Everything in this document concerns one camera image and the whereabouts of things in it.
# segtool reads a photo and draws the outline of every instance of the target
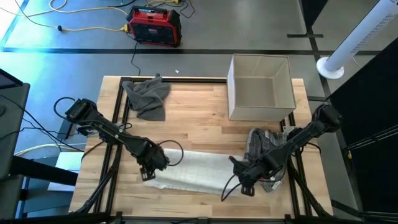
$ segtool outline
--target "cardboard box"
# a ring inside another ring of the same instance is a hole
[[[234,54],[227,86],[231,120],[281,121],[296,107],[287,56]]]

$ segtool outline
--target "wooden table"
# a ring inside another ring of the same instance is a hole
[[[98,110],[112,118],[121,77],[104,77],[98,98]],[[297,126],[305,126],[311,120],[307,94],[302,79],[293,79],[297,109],[294,116]],[[144,121],[130,111],[129,132],[145,136],[155,142],[173,139],[185,150],[222,154],[242,154],[251,128],[260,127],[279,131],[278,122],[229,121],[226,84],[220,83],[172,83],[172,91],[165,101],[166,121]],[[123,94],[121,108],[124,108]],[[123,109],[120,110],[121,122]],[[87,148],[100,140],[90,138]],[[106,145],[87,155],[81,165],[70,210],[80,208],[91,195],[100,179]],[[307,185],[328,212],[330,198],[323,173],[319,151],[307,146],[302,154]],[[213,217],[213,218],[284,218],[292,214],[289,180],[287,174],[279,190],[265,193],[256,185],[256,196],[237,194],[224,202],[220,195],[157,189],[142,184],[139,166],[135,159],[123,150],[118,172],[118,182],[113,200],[112,214],[137,217]],[[104,210],[108,188],[104,191],[101,211]],[[302,194],[297,185],[300,213],[304,214]]]

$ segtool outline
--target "white box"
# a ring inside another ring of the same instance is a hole
[[[296,108],[288,56],[234,54],[227,86],[231,120],[281,121]]]

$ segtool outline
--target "red power station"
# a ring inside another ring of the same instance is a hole
[[[175,10],[133,6],[126,19],[140,43],[171,47],[181,43],[180,14]]]

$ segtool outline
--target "white cloth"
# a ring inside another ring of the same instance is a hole
[[[165,154],[176,163],[181,158],[181,151],[176,149],[164,149]],[[225,184],[233,175],[233,164],[228,159],[229,155],[213,154],[205,152],[184,151],[181,163],[166,170],[156,171],[156,178],[144,182],[144,185],[158,187],[160,189],[178,189],[211,194],[221,194]],[[234,177],[226,188],[229,192],[239,183]]]

